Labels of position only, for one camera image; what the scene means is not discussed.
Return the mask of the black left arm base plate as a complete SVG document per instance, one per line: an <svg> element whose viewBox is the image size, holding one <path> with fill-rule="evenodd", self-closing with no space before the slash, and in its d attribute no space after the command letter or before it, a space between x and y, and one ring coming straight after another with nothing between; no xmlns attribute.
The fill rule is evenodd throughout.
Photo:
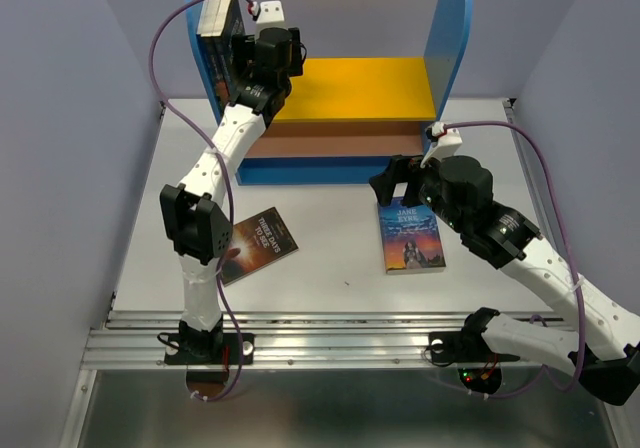
<svg viewBox="0 0 640 448"><path fill-rule="evenodd" d="M225 332L221 344L205 353L194 354L179 344L179 334L161 332L157 340L164 346L164 363L169 366L236 366L243 354L242 364L250 366L254 362L256 337L253 333L242 333L242 351L236 333Z"/></svg>

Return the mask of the blue yellow wooden bookshelf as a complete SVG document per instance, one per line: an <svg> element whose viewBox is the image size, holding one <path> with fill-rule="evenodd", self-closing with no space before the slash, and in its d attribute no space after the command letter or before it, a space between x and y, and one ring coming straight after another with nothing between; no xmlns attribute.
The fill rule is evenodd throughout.
<svg viewBox="0 0 640 448"><path fill-rule="evenodd" d="M197 27L205 0L186 0L193 58L220 122L230 100L219 37L216 118ZM255 35L253 2L239 0L245 34ZM241 185L361 184L394 154L421 156L425 130L440 119L467 47L472 0L438 0L424 53L418 57L313 58L305 50L303 75L266 132L233 177Z"/></svg>

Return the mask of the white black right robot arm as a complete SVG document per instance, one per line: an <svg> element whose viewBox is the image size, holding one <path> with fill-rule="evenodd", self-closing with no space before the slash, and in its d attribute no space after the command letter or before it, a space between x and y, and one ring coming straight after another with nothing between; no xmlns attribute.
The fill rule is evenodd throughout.
<svg viewBox="0 0 640 448"><path fill-rule="evenodd" d="M540 229L493 198L493 176L463 155L421 163L394 156L369 184L380 206L397 184L407 208L428 207L459 234L472 254L520 283L571 326L560 331L480 308L457 332L437 332L439 365L525 359L576 375L591 395L622 406L639 386L639 318L573 275Z"/></svg>

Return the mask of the Nineteen Eighty-Four book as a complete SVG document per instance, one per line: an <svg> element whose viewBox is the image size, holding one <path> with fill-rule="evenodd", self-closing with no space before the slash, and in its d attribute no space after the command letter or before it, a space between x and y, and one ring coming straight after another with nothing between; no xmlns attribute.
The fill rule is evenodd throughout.
<svg viewBox="0 0 640 448"><path fill-rule="evenodd" d="M219 48L227 81L229 95L234 93L237 80L237 69L234 67L233 37L244 35L245 27L239 0L222 0L220 16L224 24L219 37Z"/></svg>

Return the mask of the Three Days to See book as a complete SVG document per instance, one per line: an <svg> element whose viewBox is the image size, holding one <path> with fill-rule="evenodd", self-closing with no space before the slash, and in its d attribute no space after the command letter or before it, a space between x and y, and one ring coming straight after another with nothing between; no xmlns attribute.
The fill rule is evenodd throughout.
<svg viewBox="0 0 640 448"><path fill-rule="evenodd" d="M221 270L228 286L298 250L291 232L275 207L234 226L232 242Z"/></svg>

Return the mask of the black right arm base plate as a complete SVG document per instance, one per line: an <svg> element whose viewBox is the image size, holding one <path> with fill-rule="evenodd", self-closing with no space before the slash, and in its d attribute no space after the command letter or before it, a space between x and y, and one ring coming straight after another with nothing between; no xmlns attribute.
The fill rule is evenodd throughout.
<svg viewBox="0 0 640 448"><path fill-rule="evenodd" d="M484 359L476 338L461 331L439 331L429 335L431 360L437 365L479 362Z"/></svg>

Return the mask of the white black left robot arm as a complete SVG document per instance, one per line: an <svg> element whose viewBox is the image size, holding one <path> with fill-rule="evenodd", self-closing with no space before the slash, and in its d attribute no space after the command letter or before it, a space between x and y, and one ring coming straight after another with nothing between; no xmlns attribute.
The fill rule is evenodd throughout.
<svg viewBox="0 0 640 448"><path fill-rule="evenodd" d="M297 28L236 36L232 50L240 77L214 135L188 174L160 193L165 231L179 256L184 287L184 311L170 346L202 362L215 360L224 345L217 284L233 235L230 179L284 107L291 80L302 75L305 61Z"/></svg>

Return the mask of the Jane Eyre book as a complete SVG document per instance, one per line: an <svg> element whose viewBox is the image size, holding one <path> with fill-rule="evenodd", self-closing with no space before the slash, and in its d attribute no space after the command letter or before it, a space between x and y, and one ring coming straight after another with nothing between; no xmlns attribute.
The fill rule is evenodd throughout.
<svg viewBox="0 0 640 448"><path fill-rule="evenodd" d="M436 215L424 205L406 207L401 197L377 206L387 275L441 271L446 267Z"/></svg>

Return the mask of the A Tale of Two Cities book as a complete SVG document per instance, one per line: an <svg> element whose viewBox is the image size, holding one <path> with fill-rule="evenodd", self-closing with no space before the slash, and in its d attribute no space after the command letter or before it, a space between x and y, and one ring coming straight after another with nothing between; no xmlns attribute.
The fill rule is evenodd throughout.
<svg viewBox="0 0 640 448"><path fill-rule="evenodd" d="M232 1L206 0L203 3L198 25L198 34L202 38L216 38L222 35Z"/></svg>

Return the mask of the Animal Farm book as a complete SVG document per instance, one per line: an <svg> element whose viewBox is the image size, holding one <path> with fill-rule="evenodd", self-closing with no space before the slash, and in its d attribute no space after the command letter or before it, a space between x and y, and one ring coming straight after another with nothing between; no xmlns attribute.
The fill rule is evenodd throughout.
<svg viewBox="0 0 640 448"><path fill-rule="evenodd" d="M217 91L217 82L219 81L218 60L210 37L215 17L218 12L218 7L219 0L205 0L201 6L201 13L197 27L198 40L200 47L204 52L205 64L210 79L211 94L213 95L213 103L217 113L216 118L220 117L224 109L221 96Z"/></svg>

